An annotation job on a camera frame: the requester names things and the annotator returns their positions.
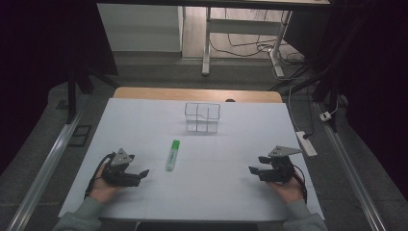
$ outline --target plug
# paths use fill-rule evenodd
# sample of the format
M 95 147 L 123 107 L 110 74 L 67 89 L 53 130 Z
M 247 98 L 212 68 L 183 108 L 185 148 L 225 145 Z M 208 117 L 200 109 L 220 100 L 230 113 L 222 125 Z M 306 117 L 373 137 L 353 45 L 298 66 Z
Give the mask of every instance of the plug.
M 324 122 L 329 120 L 330 118 L 331 118 L 331 115 L 329 114 L 329 112 L 325 112 L 323 114 L 320 114 L 320 119 L 322 121 L 324 121 Z

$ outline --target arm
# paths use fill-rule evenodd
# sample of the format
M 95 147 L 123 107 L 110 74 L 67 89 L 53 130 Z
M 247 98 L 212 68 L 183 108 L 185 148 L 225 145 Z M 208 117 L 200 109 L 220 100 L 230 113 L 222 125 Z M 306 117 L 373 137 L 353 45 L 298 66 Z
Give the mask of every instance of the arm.
M 311 214 L 303 200 L 302 189 L 297 181 L 292 178 L 285 185 L 268 182 L 275 189 L 286 204 L 289 216 L 284 222 L 285 231 L 321 231 L 327 230 L 324 221 L 318 214 Z
M 63 230 L 99 230 L 101 221 L 98 219 L 105 204 L 108 203 L 122 187 L 109 185 L 100 178 L 104 165 L 99 168 L 94 180 L 92 191 L 74 213 L 64 214 L 53 231 Z

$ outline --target forearm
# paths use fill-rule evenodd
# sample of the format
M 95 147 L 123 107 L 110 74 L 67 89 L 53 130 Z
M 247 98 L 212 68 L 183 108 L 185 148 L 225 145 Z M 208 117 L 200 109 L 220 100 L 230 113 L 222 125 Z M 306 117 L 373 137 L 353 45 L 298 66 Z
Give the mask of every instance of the forearm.
M 287 204 L 288 220 L 283 224 L 285 231 L 321 231 L 327 230 L 319 214 L 311 214 L 303 199 Z
M 64 214 L 53 230 L 98 230 L 101 226 L 98 217 L 103 208 L 102 203 L 87 197 L 77 211 Z

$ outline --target hand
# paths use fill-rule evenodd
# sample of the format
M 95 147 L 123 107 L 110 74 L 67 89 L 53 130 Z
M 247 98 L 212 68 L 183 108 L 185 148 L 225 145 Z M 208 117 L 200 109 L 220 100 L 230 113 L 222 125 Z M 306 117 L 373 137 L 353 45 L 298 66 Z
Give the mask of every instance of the hand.
M 105 165 L 102 165 L 98 172 L 96 173 L 96 178 L 93 182 L 92 191 L 89 194 L 89 197 L 99 201 L 102 204 L 108 203 L 112 197 L 118 192 L 119 190 L 123 189 L 120 186 L 113 186 L 108 183 L 101 177 L 102 170 Z
M 267 182 L 267 184 L 278 192 L 285 204 L 303 199 L 302 187 L 293 177 L 284 185 L 274 182 Z

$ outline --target marker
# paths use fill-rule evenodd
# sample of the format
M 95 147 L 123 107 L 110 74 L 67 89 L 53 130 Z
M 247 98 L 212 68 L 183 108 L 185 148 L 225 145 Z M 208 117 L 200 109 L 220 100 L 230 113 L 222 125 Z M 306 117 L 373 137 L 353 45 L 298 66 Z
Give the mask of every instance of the marker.
M 173 141 L 171 145 L 170 154 L 168 154 L 166 171 L 173 171 L 174 165 L 176 164 L 178 147 L 180 146 L 180 141 Z

